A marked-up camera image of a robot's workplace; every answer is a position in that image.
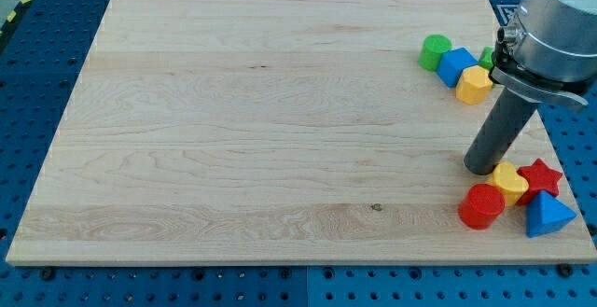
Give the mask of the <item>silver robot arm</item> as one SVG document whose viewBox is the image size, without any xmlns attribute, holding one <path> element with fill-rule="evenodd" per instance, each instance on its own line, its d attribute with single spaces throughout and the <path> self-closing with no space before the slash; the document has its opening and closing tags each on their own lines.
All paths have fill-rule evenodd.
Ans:
<svg viewBox="0 0 597 307">
<path fill-rule="evenodd" d="M 525 102 L 582 111 L 596 81 L 596 0 L 520 0 L 493 62 L 490 78 Z"/>
</svg>

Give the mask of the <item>green block behind arm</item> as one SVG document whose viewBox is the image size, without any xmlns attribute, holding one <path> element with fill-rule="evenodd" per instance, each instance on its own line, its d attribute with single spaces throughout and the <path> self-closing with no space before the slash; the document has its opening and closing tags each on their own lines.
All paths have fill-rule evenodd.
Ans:
<svg viewBox="0 0 597 307">
<path fill-rule="evenodd" d="M 485 47 L 479 55 L 478 65 L 488 71 L 493 68 L 493 48 Z"/>
</svg>

